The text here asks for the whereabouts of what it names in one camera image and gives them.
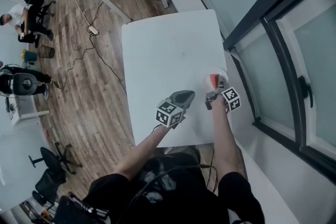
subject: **window handle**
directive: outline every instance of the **window handle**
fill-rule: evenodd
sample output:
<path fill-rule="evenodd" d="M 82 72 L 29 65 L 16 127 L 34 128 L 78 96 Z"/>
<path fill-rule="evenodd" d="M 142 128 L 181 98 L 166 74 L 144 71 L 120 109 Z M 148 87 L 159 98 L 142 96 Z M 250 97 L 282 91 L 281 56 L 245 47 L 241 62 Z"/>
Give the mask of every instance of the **window handle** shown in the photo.
<path fill-rule="evenodd" d="M 300 82 L 303 98 L 306 99 L 309 95 L 310 108 L 312 108 L 313 107 L 313 92 L 311 91 L 311 86 L 310 84 L 306 83 L 304 76 L 299 77 L 299 82 Z"/>

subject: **hand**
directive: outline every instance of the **hand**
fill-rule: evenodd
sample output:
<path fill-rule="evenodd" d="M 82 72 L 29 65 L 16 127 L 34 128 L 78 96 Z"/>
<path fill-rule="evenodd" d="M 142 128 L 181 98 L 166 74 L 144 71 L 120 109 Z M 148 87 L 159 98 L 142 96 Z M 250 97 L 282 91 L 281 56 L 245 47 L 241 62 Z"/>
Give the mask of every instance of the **hand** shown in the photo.
<path fill-rule="evenodd" d="M 220 93 L 217 95 L 216 99 L 210 103 L 212 108 L 222 108 L 226 112 L 225 104 L 226 100 Z"/>

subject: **black and white marker cube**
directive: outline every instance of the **black and white marker cube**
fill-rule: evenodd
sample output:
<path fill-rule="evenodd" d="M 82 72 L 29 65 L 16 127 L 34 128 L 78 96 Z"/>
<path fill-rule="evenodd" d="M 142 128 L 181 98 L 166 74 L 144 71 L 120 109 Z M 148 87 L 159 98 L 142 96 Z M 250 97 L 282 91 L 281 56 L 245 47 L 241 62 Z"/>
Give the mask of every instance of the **black and white marker cube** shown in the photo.
<path fill-rule="evenodd" d="M 172 103 L 162 100 L 156 107 L 155 119 L 166 127 L 170 127 L 181 122 L 183 109 L 175 106 Z"/>
<path fill-rule="evenodd" d="M 242 105 L 240 102 L 240 96 L 235 90 L 235 88 L 231 87 L 222 92 L 223 97 L 228 103 L 228 108 L 230 111 L 234 111 L 237 108 L 240 108 Z"/>

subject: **wooden floor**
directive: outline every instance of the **wooden floor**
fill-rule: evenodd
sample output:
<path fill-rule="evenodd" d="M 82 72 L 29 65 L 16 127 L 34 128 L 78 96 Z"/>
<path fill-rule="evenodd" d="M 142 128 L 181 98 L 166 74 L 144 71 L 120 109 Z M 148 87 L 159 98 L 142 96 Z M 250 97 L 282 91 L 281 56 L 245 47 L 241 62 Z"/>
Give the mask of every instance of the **wooden floor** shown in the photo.
<path fill-rule="evenodd" d="M 53 59 L 41 59 L 43 72 L 48 73 L 63 85 L 66 70 L 73 61 L 80 58 L 83 51 L 91 47 L 87 23 L 74 0 L 55 0 L 51 7 L 55 13 L 45 24 L 54 32 L 54 41 L 45 37 L 40 45 L 55 48 Z M 97 11 L 99 0 L 77 0 L 89 23 Z M 176 12 L 169 2 L 164 9 L 161 0 L 114 0 L 133 19 Z M 106 63 L 124 83 L 124 70 L 121 43 L 121 18 L 102 4 L 94 22 L 99 35 L 93 38 L 99 53 Z M 80 162 L 76 175 L 69 175 L 67 182 L 60 186 L 59 193 L 73 191 L 83 198 L 91 182 L 110 174 L 119 160 L 134 146 L 128 110 L 127 95 L 117 78 L 98 58 L 94 50 L 88 50 L 83 60 L 76 61 L 69 71 L 66 87 L 59 90 L 50 86 L 48 101 L 35 96 L 39 110 L 50 109 L 51 114 L 41 121 L 49 133 L 52 149 L 55 142 L 61 145 L 72 144 L 71 157 Z M 210 163 L 212 145 L 199 147 L 202 163 Z"/>

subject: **black shirt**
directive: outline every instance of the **black shirt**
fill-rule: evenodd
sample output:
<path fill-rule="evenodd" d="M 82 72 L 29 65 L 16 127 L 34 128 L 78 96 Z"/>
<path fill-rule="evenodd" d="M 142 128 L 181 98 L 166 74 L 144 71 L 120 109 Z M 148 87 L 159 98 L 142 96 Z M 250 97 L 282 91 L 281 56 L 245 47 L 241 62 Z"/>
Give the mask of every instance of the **black shirt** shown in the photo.
<path fill-rule="evenodd" d="M 130 203 L 155 176 L 184 165 L 197 165 L 197 162 L 185 153 L 152 158 L 131 182 L 119 174 L 95 180 L 83 201 L 109 210 L 111 223 L 216 221 L 227 224 L 232 223 L 228 209 L 242 221 L 265 223 L 250 184 L 239 173 L 226 174 L 219 182 L 216 196 L 206 188 L 200 168 L 175 169 L 150 184 L 135 203 Z"/>

